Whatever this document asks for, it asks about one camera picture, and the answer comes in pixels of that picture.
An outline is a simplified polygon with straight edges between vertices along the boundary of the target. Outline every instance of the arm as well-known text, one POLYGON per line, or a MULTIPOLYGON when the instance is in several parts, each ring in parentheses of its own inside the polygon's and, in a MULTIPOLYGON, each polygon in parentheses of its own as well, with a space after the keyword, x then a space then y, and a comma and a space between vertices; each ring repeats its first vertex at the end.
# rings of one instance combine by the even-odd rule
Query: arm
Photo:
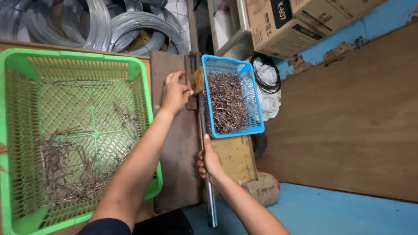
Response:
POLYGON ((216 186, 244 225, 248 234, 290 235, 280 221, 264 206, 234 182, 222 168, 219 156, 212 150, 209 135, 204 137, 205 153, 199 153, 199 172, 202 178, 209 172, 209 180, 216 186))
POLYGON ((106 188, 90 222, 115 218, 125 222, 131 232, 145 192, 158 165, 167 132, 177 112, 187 103, 193 91, 178 83, 177 72, 167 76, 162 108, 141 140, 117 169, 106 188))

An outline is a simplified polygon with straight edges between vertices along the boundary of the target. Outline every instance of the green plastic basket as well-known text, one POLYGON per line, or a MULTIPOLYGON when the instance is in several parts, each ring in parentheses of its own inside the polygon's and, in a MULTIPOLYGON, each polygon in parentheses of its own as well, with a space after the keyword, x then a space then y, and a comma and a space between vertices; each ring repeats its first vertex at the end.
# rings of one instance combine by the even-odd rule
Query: green plastic basket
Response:
MULTIPOLYGON (((105 185, 153 120, 133 57, 0 53, 3 232, 44 235, 88 220, 105 185)), ((145 199, 163 180, 158 164, 145 199)))

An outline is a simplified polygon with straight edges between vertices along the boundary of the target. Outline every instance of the wooden workbench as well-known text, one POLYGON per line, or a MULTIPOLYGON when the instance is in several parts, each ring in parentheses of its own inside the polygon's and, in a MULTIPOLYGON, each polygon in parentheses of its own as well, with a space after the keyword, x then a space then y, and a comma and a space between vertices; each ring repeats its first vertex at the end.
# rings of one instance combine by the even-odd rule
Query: wooden workbench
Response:
MULTIPOLYGON (((2 41, 0 40, 0 52, 9 48, 26 48, 26 49, 40 49, 52 51, 74 51, 84 53, 100 53, 104 55, 114 56, 131 56, 140 59, 146 68, 146 75, 151 94, 151 74, 150 74, 150 58, 148 56, 136 56, 129 54, 120 54, 113 52, 98 52, 90 49, 78 49, 65 46, 52 46, 39 43, 24 43, 16 41, 2 41)), ((254 155, 252 151, 252 144, 249 135, 215 139, 212 141, 212 148, 219 154, 222 166, 225 168, 227 174, 236 182, 241 181, 245 184, 250 181, 257 180, 257 171, 254 162, 254 155)), ((154 212, 153 199, 145 201, 143 204, 137 221, 147 220, 157 214, 154 212)), ((56 231, 51 234, 76 234, 80 231, 87 222, 67 227, 65 229, 56 231)))

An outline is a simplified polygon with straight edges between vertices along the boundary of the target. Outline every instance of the black sleeve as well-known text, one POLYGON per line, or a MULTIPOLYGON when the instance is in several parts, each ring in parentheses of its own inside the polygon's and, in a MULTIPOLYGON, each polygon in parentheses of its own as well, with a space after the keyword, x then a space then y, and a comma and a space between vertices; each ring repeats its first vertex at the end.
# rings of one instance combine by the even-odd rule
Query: black sleeve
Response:
POLYGON ((108 218, 87 224, 77 235, 131 235, 131 232, 125 222, 108 218))

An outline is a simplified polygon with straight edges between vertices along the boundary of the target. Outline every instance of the blue floor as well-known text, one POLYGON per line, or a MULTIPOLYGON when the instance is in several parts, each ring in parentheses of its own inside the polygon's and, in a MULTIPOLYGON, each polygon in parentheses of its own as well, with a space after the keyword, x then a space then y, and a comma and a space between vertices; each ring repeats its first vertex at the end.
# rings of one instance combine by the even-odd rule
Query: blue floor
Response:
MULTIPOLYGON (((418 204, 280 184, 268 209, 293 235, 416 235, 418 204)), ((207 226, 205 205, 184 208, 197 235, 246 234, 224 199, 217 200, 218 227, 207 226)))

